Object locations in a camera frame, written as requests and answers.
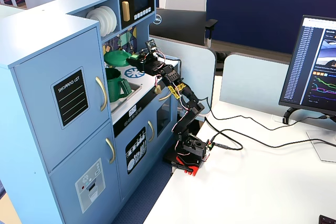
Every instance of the green cup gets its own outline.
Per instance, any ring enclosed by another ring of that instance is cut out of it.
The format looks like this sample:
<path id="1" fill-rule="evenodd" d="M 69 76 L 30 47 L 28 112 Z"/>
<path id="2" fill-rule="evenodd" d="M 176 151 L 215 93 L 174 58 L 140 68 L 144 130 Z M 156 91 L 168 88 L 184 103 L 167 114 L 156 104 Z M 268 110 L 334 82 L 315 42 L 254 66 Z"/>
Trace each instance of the green cup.
<path id="1" fill-rule="evenodd" d="M 107 87 L 109 90 L 110 102 L 127 97 L 132 89 L 127 80 L 121 78 L 121 72 L 115 68 L 106 68 Z"/>

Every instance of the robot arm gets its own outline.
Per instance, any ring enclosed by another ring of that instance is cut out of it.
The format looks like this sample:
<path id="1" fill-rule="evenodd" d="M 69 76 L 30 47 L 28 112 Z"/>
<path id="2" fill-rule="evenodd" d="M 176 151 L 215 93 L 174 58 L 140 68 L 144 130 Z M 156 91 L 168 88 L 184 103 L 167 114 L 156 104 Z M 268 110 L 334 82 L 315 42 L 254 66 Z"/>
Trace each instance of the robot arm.
<path id="1" fill-rule="evenodd" d="M 178 99 L 182 107 L 186 110 L 186 114 L 173 127 L 175 138 L 182 142 L 181 150 L 185 154 L 177 152 L 180 159 L 187 157 L 188 161 L 183 163 L 193 164 L 199 167 L 206 152 L 206 143 L 202 142 L 196 136 L 188 132 L 189 124 L 204 110 L 204 106 L 199 103 L 199 99 L 192 89 L 182 81 L 180 75 L 174 70 L 172 65 L 167 65 L 162 61 L 158 61 L 158 49 L 154 40 L 146 43 L 148 53 L 140 55 L 137 59 L 127 59 L 128 63 L 140 72 L 147 73 L 151 76 L 162 78 L 163 83 L 169 88 L 172 94 Z M 188 98 L 185 102 L 182 95 Z"/>

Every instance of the blue wall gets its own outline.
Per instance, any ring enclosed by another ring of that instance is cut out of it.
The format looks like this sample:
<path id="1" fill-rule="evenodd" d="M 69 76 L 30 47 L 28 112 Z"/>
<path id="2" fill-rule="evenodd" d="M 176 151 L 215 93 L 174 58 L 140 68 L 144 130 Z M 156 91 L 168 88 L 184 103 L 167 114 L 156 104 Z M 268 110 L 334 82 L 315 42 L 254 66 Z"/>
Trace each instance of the blue wall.
<path id="1" fill-rule="evenodd" d="M 336 0 L 207 0 L 213 39 L 291 54 L 304 14 L 336 17 Z"/>

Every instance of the black office chair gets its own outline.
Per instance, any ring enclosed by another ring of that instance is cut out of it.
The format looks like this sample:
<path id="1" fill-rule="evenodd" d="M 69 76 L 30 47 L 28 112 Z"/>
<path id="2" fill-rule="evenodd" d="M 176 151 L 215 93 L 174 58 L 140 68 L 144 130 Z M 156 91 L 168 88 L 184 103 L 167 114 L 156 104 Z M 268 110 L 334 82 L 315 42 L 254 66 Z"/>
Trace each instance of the black office chair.
<path id="1" fill-rule="evenodd" d="M 165 9 L 205 12 L 206 0 L 166 0 Z M 212 31 L 215 29 L 217 22 L 215 19 L 209 19 L 205 23 L 205 29 L 209 30 L 209 37 L 206 43 L 208 47 L 211 47 Z"/>

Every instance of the computer monitor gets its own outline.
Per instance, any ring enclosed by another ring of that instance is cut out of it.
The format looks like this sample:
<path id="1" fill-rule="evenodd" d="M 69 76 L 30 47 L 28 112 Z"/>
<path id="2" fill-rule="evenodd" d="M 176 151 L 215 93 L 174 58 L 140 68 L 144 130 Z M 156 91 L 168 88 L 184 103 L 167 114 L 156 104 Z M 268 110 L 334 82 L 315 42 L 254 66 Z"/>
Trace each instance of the computer monitor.
<path id="1" fill-rule="evenodd" d="M 279 104 L 336 115 L 336 19 L 303 17 Z M 336 144 L 333 131 L 307 134 Z M 336 161 L 336 148 L 314 147 L 322 160 Z"/>
<path id="2" fill-rule="evenodd" d="M 206 12 L 157 8 L 149 33 L 204 46 L 205 21 Z"/>

